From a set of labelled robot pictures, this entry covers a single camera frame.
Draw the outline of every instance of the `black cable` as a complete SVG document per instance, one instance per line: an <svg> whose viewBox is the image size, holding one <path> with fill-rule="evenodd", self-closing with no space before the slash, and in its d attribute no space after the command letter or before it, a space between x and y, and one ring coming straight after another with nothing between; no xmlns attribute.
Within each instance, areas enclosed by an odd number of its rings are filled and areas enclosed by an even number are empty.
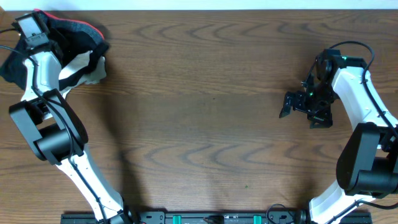
<svg viewBox="0 0 398 224"><path fill-rule="evenodd" d="M4 32L8 32L8 31L18 31L18 30L15 28L4 29L4 30L0 30L0 34L2 34Z"/></svg>
<svg viewBox="0 0 398 224"><path fill-rule="evenodd" d="M63 118L63 116L59 113L59 111L53 106L51 105L51 103L49 103L40 93L39 90L36 88L36 74L37 74L37 63L29 56L27 56L26 54L23 54L22 52L13 49L11 47L5 46L5 45L0 45L0 48L2 49L7 49L10 50L12 52L15 52L17 54L20 54L24 57L26 57L27 59L29 59L32 63L33 63L33 81L32 81L32 90L33 92L37 95L37 97L43 101L43 103L48 106L61 120L62 124L65 126L65 129L68 133L68 137L69 137L69 145L70 145L70 152L69 152L69 157L68 157L68 161L71 164L71 166L73 167L73 169L75 170L75 172L77 173L77 175L79 176L79 178L81 179L81 181L84 183L84 185L87 187L87 189L91 192L91 194L94 196L95 200L97 201L98 205L99 205L99 209L101 210L101 214L103 216L103 221L104 224L108 224L108 220L106 218L106 214L104 211L104 206L102 205L100 198L95 194L94 190L91 188L91 186L88 184L87 180L83 177L83 175L81 174L81 172L78 170L76 164L74 164L71 160L72 155L73 155L73 139L75 138L73 133L70 131L70 128L67 124L67 122L65 121L65 119Z"/></svg>
<svg viewBox="0 0 398 224"><path fill-rule="evenodd" d="M273 204L273 205L271 205L268 209L267 209L267 212L266 212L266 218L268 219L268 221L269 222L271 222L272 224L276 224L274 221L272 221L272 219L270 219L269 218L269 210L271 210L273 207L275 207L275 206L281 206L281 207L283 207L284 209L286 209L286 207L285 207L285 205L282 205L282 204L279 204L279 203L275 203L275 204ZM293 214L291 214L291 212L290 211L287 211L287 213L292 217L292 219L293 219L293 221L292 222L290 222L290 223L287 223L287 224L291 224L291 223L294 223L294 215Z"/></svg>
<svg viewBox="0 0 398 224"><path fill-rule="evenodd" d="M366 47L370 51L370 53L372 55L372 58L369 61L368 65L363 69L362 84L363 84L363 87L365 88L366 93L368 94L369 99L372 101L373 106L375 107L375 109L379 113L379 116L383 119L383 121L386 123L386 125L389 127L389 129L392 131L392 134L394 135L394 137L398 141L398 133L397 133L397 131L395 130L393 125L390 123L390 121L387 119L386 115L384 115L385 111L381 110L380 106L377 104L376 100L373 98L372 93L370 92L368 85L366 84L368 80L365 79L365 74L369 70L369 67L371 66L371 64L372 64L372 62L374 60L374 51L373 51L373 49L369 45L364 44L364 43L359 42L359 41L355 41L355 40L343 41L343 42L335 44L335 45L333 45L333 46L331 46L329 48L332 49L332 48L335 48L335 47L343 45L343 44L358 44L358 45L361 45L363 47Z"/></svg>
<svg viewBox="0 0 398 224"><path fill-rule="evenodd" d="M349 207L344 209L342 212L340 212L337 216L335 216L331 220L329 220L326 224L332 224L338 218L346 215L351 209L353 209L355 207L359 207L360 204L369 205L371 207L378 208L378 209L383 209L383 210L392 210L392 209L398 208L398 203L395 203L393 205L378 205L376 203L367 202L367 201L364 201L364 200L357 200L352 205L350 205Z"/></svg>

